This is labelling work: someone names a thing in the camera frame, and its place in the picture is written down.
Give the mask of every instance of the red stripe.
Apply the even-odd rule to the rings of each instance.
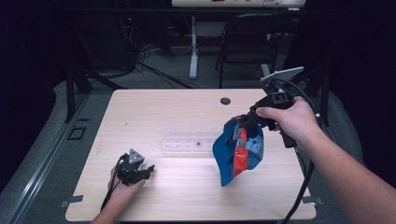
[[[247,131],[241,129],[240,141],[247,141]],[[244,147],[236,147],[233,154],[233,177],[238,176],[248,168],[248,150]]]

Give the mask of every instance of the human arm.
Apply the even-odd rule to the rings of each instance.
[[[119,183],[119,179],[115,177],[115,184]],[[108,200],[106,206],[103,210],[96,216],[96,218],[91,222],[92,224],[104,224],[104,223],[114,223],[117,216],[123,211],[123,209],[128,206],[134,195],[140,190],[146,183],[145,179],[140,180],[136,184],[128,187],[122,183],[119,183],[113,190],[110,199]]]
[[[317,125],[307,102],[295,98],[287,110],[262,107],[316,165],[351,223],[396,223],[396,189],[355,161]]]

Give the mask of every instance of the wire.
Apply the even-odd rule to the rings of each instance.
[[[119,181],[119,182],[114,186],[114,180],[116,180],[116,176],[117,176],[117,172],[118,172],[118,170],[119,170],[120,162],[121,162],[122,160],[125,160],[125,157],[126,157],[126,154],[120,156],[119,160],[117,161],[117,164],[116,164],[116,167],[115,167],[113,176],[111,176],[111,184],[110,184],[110,186],[108,187],[108,192],[107,192],[106,197],[105,197],[105,199],[103,200],[102,206],[101,206],[101,208],[100,208],[101,211],[105,208],[106,204],[108,203],[108,200],[110,200],[111,194],[113,193],[114,189],[115,189],[115,188],[117,187],[117,185],[121,182],[121,181]]]
[[[167,79],[169,79],[169,80],[171,80],[171,81],[174,81],[174,82],[176,82],[177,84],[179,84],[179,85],[181,85],[181,86],[183,86],[183,87],[185,87],[185,88],[187,88],[187,89],[194,89],[194,87],[200,89],[199,86],[195,85],[195,84],[192,83],[192,82],[188,82],[188,81],[185,81],[185,80],[176,78],[176,77],[169,76],[169,75],[165,74],[164,72],[159,71],[159,70],[157,70],[157,69],[155,69],[155,68],[152,68],[152,67],[150,67],[150,66],[148,66],[148,65],[146,65],[146,64],[144,64],[144,63],[142,63],[142,62],[137,62],[137,64],[139,64],[139,65],[142,67],[142,69],[144,69],[144,70],[146,70],[146,71],[149,71],[149,72],[151,72],[151,73],[153,73],[153,74],[159,76],[159,77],[162,78],[166,83],[168,83],[169,85],[171,85],[171,86],[172,86],[173,88],[175,88],[175,89],[176,89],[176,87],[175,87],[174,85],[172,85],[170,82],[168,82],[167,80],[165,80],[165,78],[167,78]]]
[[[304,91],[302,91],[296,84],[294,84],[294,83],[291,82],[291,81],[283,80],[283,79],[280,79],[280,78],[274,78],[273,80],[285,82],[285,83],[288,83],[289,85],[291,85],[294,89],[296,89],[300,94],[303,95],[303,97],[305,98],[305,100],[308,102],[309,106],[311,106],[311,108],[312,108],[312,110],[314,111],[315,115],[319,114],[319,112],[317,111],[317,109],[316,109],[314,103],[312,102],[312,100],[311,100],[311,99],[308,97],[308,95],[306,95],[306,93],[305,93]],[[316,119],[317,119],[318,126],[321,127],[320,118],[319,118],[319,117],[316,117]]]
[[[305,98],[305,100],[311,106],[311,108],[314,111],[314,113],[318,114],[318,111],[317,111],[314,103],[312,102],[312,100],[296,84],[294,84],[291,81],[283,80],[283,79],[279,79],[279,78],[274,78],[273,81],[281,81],[281,82],[288,83],[289,85],[291,85],[294,89],[296,89]],[[321,127],[320,118],[316,117],[316,119],[317,119],[318,126]],[[304,181],[303,181],[303,184],[300,187],[300,191],[299,191],[299,193],[297,195],[297,198],[296,198],[296,200],[294,202],[294,205],[289,210],[289,212],[286,215],[285,219],[282,221],[282,224],[288,223],[288,221],[290,220],[291,216],[295,213],[295,211],[297,210],[298,206],[300,205],[300,201],[302,200],[302,198],[304,196],[304,193],[306,191],[306,188],[308,187],[308,183],[309,183],[309,180],[311,179],[311,176],[312,176],[312,174],[314,172],[314,169],[315,169],[315,164],[310,160],[309,161],[309,165],[308,165],[308,170],[306,172],[304,172]]]
[[[296,152],[296,155],[297,155],[298,159],[301,162],[301,165],[303,166],[304,176],[306,176],[306,164],[305,164],[305,161],[303,159],[303,156],[301,155],[301,153],[298,151],[297,148],[295,149],[295,152]]]

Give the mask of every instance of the white desk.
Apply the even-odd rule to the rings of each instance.
[[[304,7],[305,0],[172,0],[173,7],[288,7],[298,9]],[[198,49],[196,46],[196,22],[195,17],[191,20],[191,65],[190,79],[197,78],[198,68]],[[268,75],[268,67],[262,66],[265,75]]]
[[[304,7],[305,0],[172,0],[173,7]]]
[[[99,213],[110,170],[131,147],[146,157],[143,168],[155,164],[155,170],[120,220],[284,218],[304,177],[294,149],[284,148],[279,133],[265,128],[263,161],[224,188],[211,151],[224,123],[247,113],[264,95],[262,90],[115,91],[74,193],[83,200],[69,205],[67,220],[89,221]],[[222,105],[222,97],[231,103]],[[302,203],[292,218],[315,214],[312,204]]]

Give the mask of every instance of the human hand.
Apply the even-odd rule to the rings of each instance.
[[[286,110],[272,107],[259,107],[257,115],[266,119],[275,120],[288,136],[293,138],[299,147],[304,144],[313,133],[320,132],[314,112],[309,104],[300,96],[294,98],[294,105]]]
[[[107,184],[107,187],[110,188],[113,186],[114,190],[111,194],[110,199],[108,200],[104,209],[95,217],[95,219],[91,222],[92,224],[96,223],[114,223],[117,216],[122,212],[122,210],[128,206],[134,195],[140,190],[143,185],[145,185],[146,180],[142,179],[136,184],[132,186],[126,186],[122,184],[117,176],[115,176],[114,183],[112,185],[112,176],[115,173],[115,168],[111,170],[110,181]]]
[[[111,176],[113,176],[115,173],[115,168],[113,168],[111,170]],[[130,201],[132,200],[132,198],[134,197],[134,195],[137,193],[138,190],[140,190],[143,185],[145,185],[146,180],[142,179],[139,182],[137,182],[136,184],[133,184],[131,186],[126,186],[124,184],[122,184],[119,178],[116,176],[115,180],[114,180],[114,184],[113,186],[116,186],[111,194],[111,197],[108,201],[107,204],[110,204],[111,206],[116,206],[119,210],[119,212],[121,212],[126,206],[128,206],[128,204],[130,203]],[[110,181],[108,182],[107,186],[110,188],[111,186],[111,178]]]

